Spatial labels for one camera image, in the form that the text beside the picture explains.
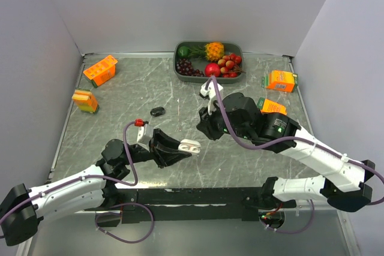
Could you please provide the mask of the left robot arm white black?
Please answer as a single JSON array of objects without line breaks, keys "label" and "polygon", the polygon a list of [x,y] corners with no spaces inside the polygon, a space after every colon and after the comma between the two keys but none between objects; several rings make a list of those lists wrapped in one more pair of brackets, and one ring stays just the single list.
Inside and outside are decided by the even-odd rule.
[{"label": "left robot arm white black", "polygon": [[165,168],[200,153],[200,148],[197,141],[175,140],[148,125],[139,128],[136,144],[112,139],[101,159],[72,176],[33,188],[23,183],[12,187],[1,202],[1,239],[16,246],[34,236],[41,223],[80,210],[112,209],[119,200],[116,184],[128,185],[124,178],[129,174],[134,177],[130,186],[138,184],[135,163],[154,161]]}]

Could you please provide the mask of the black charging case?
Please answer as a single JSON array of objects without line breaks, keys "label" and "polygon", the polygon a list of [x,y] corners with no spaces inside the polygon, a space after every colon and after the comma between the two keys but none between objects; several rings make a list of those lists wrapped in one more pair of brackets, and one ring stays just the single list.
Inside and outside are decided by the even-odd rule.
[{"label": "black charging case", "polygon": [[166,112],[166,110],[164,107],[156,107],[156,108],[151,109],[150,115],[152,117],[159,117],[159,116],[164,115],[165,112]]}]

